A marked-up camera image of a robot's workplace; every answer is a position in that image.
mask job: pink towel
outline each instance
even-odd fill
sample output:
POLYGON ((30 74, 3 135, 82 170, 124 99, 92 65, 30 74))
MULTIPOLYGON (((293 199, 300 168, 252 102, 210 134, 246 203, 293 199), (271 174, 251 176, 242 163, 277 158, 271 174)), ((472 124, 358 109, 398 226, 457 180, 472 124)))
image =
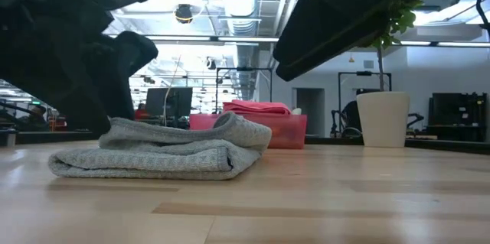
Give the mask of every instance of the pink towel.
POLYGON ((243 114, 279 114, 291 115, 288 107, 282 102, 249 102, 234 99, 231 102, 223 102, 224 112, 243 114))

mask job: plant stem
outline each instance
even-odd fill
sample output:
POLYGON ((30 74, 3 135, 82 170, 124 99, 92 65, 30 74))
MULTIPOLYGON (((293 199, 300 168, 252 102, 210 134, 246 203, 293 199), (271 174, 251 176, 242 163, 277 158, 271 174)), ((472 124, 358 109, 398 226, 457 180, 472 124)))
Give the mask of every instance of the plant stem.
POLYGON ((383 72, 383 48, 382 46, 377 47, 377 65, 380 69, 380 91, 384 91, 384 72, 383 72))

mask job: ductwork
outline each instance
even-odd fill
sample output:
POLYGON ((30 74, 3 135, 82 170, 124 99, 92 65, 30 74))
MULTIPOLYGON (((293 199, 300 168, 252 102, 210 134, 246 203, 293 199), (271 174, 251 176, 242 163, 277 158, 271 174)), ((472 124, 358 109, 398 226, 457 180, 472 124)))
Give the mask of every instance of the ductwork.
MULTIPOLYGON (((225 12, 228 16, 246 17, 256 13, 257 0, 224 0, 225 12)), ((228 20, 228 28, 233 36, 256 36, 257 21, 228 20)), ((257 67, 259 64, 258 47, 237 46, 238 67, 257 67)), ((238 82, 242 92, 242 99, 251 99, 256 79, 256 73, 238 73, 238 82)))

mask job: gray towel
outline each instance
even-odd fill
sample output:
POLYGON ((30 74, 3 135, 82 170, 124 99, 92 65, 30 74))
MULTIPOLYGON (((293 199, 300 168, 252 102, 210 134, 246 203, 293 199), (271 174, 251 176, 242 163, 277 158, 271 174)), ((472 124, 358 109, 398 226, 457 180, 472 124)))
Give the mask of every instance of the gray towel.
POLYGON ((226 180, 252 165, 272 132, 232 112, 214 128, 185 131, 112 118, 100 148, 59 151, 49 158, 62 177, 226 180))

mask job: potted plant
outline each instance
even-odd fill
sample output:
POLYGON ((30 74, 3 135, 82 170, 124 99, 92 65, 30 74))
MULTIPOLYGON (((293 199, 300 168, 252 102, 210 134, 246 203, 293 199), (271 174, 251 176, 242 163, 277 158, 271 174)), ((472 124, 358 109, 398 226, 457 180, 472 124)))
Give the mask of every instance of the potted plant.
POLYGON ((420 5, 420 0, 392 2, 387 10, 387 26, 371 44, 377 51, 380 92, 357 97, 365 146, 402 148, 405 145, 410 97, 404 92, 384 92, 383 52, 392 44, 400 44, 394 35, 413 27, 417 17, 412 10, 420 5))

